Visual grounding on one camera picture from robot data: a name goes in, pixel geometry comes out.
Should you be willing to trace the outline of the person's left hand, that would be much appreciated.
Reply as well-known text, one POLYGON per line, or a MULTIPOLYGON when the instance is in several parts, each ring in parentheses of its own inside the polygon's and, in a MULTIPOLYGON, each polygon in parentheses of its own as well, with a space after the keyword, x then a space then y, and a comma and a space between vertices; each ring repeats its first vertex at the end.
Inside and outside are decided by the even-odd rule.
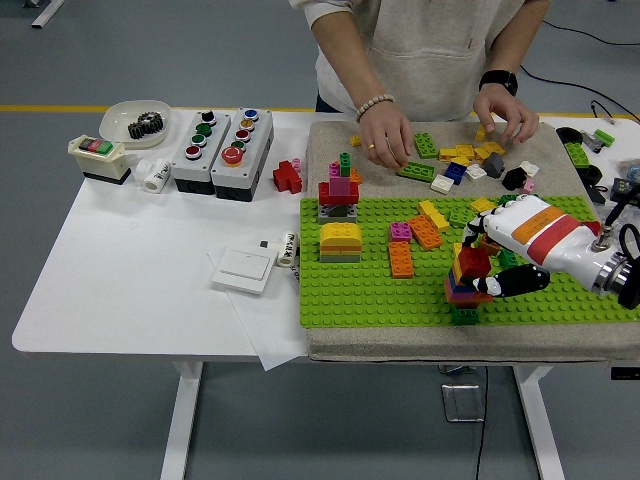
POLYGON ((506 122, 502 144, 507 141, 515 145, 526 142, 536 133, 539 125, 538 114, 499 84, 483 85, 474 99, 473 109, 486 133, 495 130, 495 115, 506 122))

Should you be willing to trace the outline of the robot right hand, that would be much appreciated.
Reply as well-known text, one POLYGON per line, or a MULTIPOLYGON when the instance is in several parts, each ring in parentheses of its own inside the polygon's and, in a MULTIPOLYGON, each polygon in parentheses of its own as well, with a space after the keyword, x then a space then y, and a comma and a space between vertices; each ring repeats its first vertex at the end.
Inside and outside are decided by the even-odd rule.
POLYGON ((490 277, 461 277, 481 293, 513 297, 543 290, 554 272, 571 275, 592 293, 620 293, 616 275, 622 271, 622 257, 610 247, 593 250, 591 229, 534 195, 478 214, 464 229, 463 245, 471 246, 482 234, 528 263, 490 277))

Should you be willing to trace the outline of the person's right hand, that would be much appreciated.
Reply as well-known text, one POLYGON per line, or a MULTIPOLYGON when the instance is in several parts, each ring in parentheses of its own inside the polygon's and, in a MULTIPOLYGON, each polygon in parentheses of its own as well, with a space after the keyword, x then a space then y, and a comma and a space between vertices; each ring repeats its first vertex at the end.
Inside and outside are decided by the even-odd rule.
POLYGON ((384 101, 370 107, 360 117, 359 132, 369 161, 394 171, 407 166, 413 148, 413 129, 394 103, 384 101))

